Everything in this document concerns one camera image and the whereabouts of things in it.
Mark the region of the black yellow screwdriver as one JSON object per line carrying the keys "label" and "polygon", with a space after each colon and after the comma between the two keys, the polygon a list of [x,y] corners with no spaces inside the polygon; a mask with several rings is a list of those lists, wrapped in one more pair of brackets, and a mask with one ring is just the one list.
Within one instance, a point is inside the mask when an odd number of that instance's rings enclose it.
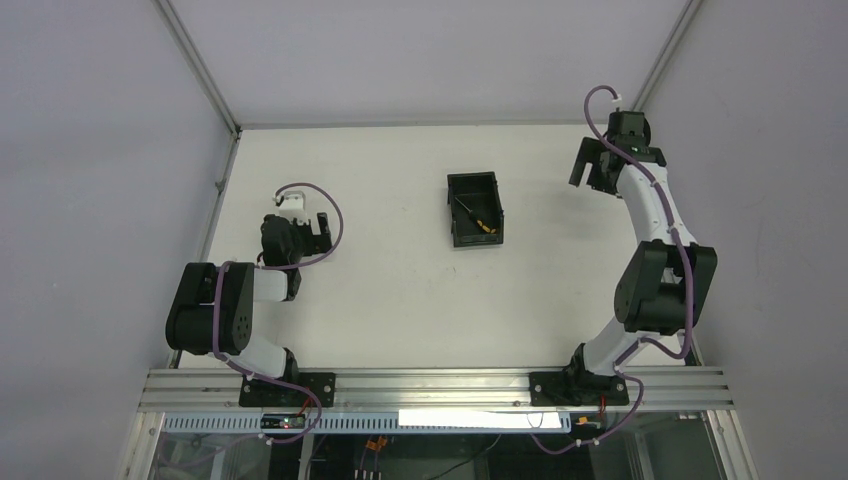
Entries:
{"label": "black yellow screwdriver", "polygon": [[479,216],[479,215],[476,213],[476,211],[475,211],[475,210],[473,210],[473,209],[471,209],[470,207],[468,207],[468,206],[467,206],[464,202],[462,202],[462,201],[461,201],[458,197],[455,197],[455,198],[454,198],[454,200],[455,200],[455,203],[456,203],[456,204],[458,204],[458,205],[459,205],[462,209],[464,209],[464,210],[465,210],[465,212],[466,212],[467,216],[469,217],[469,219],[470,219],[470,220],[471,220],[474,224],[476,224],[476,225],[479,227],[479,229],[480,229],[481,231],[483,231],[483,232],[484,232],[484,233],[486,233],[486,234],[496,234],[496,233],[497,233],[497,229],[496,229],[496,228],[493,228],[493,227],[488,226],[488,225],[487,225],[487,224],[483,221],[482,217],[481,217],[481,216]]}

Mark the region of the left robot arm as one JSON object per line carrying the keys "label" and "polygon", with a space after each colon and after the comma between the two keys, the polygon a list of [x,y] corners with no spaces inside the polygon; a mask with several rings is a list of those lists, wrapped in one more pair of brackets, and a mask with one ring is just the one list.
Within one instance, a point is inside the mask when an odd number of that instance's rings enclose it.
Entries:
{"label": "left robot arm", "polygon": [[313,229],[309,220],[268,214],[260,226],[258,263],[188,263],[166,320],[169,347],[211,356],[251,379],[298,384],[294,354],[254,334],[253,314],[257,303],[293,301],[302,283],[301,262],[330,252],[326,213],[317,214],[317,224]]}

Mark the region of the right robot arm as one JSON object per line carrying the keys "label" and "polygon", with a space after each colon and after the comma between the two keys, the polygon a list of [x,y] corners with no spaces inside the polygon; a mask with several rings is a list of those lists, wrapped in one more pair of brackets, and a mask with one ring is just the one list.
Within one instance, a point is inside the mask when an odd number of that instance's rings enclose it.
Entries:
{"label": "right robot arm", "polygon": [[718,264],[688,230],[668,185],[667,162],[650,144],[641,112],[616,110],[604,135],[583,139],[569,179],[622,199],[637,240],[620,277],[613,317],[575,351],[564,375],[589,391],[621,388],[621,368],[647,345],[672,359],[692,350],[693,330]]}

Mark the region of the black plastic bin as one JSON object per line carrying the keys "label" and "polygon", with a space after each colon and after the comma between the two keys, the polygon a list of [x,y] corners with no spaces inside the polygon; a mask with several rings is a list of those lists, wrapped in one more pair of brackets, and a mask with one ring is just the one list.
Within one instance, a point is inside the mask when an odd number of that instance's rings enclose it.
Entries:
{"label": "black plastic bin", "polygon": [[452,173],[446,179],[453,247],[502,245],[504,211],[495,172]]}

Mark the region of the small electronics board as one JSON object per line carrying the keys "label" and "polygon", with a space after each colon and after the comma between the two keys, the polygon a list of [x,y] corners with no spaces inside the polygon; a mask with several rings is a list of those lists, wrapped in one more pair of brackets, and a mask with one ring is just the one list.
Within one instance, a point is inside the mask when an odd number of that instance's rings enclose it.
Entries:
{"label": "small electronics board", "polygon": [[306,428],[303,414],[265,414],[260,420],[262,430],[302,430]]}

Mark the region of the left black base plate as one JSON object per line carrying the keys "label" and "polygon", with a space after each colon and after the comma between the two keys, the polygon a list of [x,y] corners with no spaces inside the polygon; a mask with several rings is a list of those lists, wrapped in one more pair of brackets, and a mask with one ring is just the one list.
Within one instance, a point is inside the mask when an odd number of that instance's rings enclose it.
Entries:
{"label": "left black base plate", "polygon": [[[300,373],[298,385],[310,390],[324,408],[335,403],[337,375],[329,371]],[[282,387],[262,380],[243,378],[238,405],[244,408],[301,407],[310,397],[299,390]]]}

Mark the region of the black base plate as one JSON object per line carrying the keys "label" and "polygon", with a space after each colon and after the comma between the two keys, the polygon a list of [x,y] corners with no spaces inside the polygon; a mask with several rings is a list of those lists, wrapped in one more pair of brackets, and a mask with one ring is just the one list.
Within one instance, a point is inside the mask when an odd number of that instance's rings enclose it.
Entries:
{"label": "black base plate", "polygon": [[[300,373],[298,385],[310,390],[324,408],[335,403],[337,375],[329,371]],[[238,405],[244,408],[301,407],[310,397],[299,390],[282,387],[262,380],[243,378]]]}
{"label": "black base plate", "polygon": [[528,380],[533,406],[625,406],[630,401],[625,382],[616,376],[536,371]]}

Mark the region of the aluminium frame rail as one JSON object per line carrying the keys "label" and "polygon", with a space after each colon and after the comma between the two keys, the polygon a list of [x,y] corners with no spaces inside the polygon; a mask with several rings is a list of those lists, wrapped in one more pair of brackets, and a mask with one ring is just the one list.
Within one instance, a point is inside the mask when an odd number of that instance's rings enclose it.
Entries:
{"label": "aluminium frame rail", "polygon": [[[648,366],[627,369],[628,395],[642,412],[732,410],[734,401],[718,367]],[[406,409],[594,412],[593,404],[556,404],[528,368],[339,369],[316,393],[327,413]],[[141,412],[241,412],[251,394],[241,375],[221,368],[159,369],[147,376]]]}

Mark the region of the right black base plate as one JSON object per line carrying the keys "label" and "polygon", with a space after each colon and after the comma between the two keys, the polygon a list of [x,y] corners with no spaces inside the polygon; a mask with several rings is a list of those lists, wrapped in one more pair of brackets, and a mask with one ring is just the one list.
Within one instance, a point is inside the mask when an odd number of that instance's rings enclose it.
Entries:
{"label": "right black base plate", "polygon": [[533,406],[625,406],[630,401],[625,382],[616,376],[536,371],[528,380]]}

